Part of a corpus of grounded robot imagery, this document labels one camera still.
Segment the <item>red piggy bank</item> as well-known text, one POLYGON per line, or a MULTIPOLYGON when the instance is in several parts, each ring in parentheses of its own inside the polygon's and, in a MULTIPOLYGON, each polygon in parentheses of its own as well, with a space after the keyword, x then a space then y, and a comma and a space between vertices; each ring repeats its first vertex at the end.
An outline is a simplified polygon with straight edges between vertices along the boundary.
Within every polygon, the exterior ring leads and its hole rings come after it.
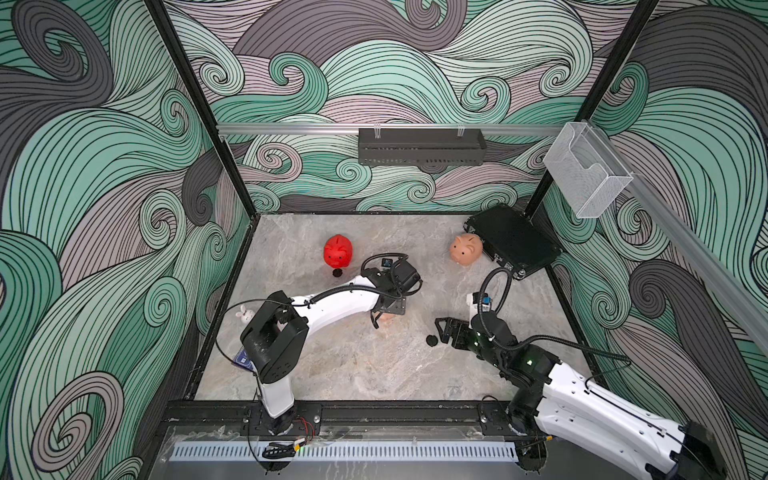
POLYGON ((323 260, 332 269, 344 269, 353 258, 351 241, 343 235, 334 235, 327 240, 323 249, 323 260))

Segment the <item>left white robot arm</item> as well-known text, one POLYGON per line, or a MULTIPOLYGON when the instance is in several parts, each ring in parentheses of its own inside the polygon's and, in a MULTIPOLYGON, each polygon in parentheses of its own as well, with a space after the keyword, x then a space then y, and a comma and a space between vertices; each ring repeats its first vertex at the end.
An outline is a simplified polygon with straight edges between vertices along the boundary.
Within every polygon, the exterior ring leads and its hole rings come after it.
POLYGON ((423 280, 408 256, 377 254, 354 278, 325 291, 288 296, 279 290, 260 299, 254 311, 237 306, 244 323, 240 342, 257 379, 257 398, 268 417, 286 420, 295 411, 291 375, 311 335, 350 316, 367 313, 374 328, 386 314, 402 315, 423 280))

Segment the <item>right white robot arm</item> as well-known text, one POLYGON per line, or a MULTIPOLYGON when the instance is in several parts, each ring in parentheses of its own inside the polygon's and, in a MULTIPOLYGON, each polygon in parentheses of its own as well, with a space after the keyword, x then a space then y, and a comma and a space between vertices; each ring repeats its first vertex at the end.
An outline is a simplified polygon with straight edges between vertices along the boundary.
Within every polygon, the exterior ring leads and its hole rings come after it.
POLYGON ((519 436, 518 458, 539 468, 544 445, 552 438, 568 441, 637 479, 724 479, 724 455, 715 436, 700 423, 680 424, 645 410, 595 384, 544 343, 570 346, 549 335, 517 339, 497 316, 486 294, 469 297, 470 320, 435 321, 428 343, 472 353, 512 383, 516 393, 501 407, 519 436))

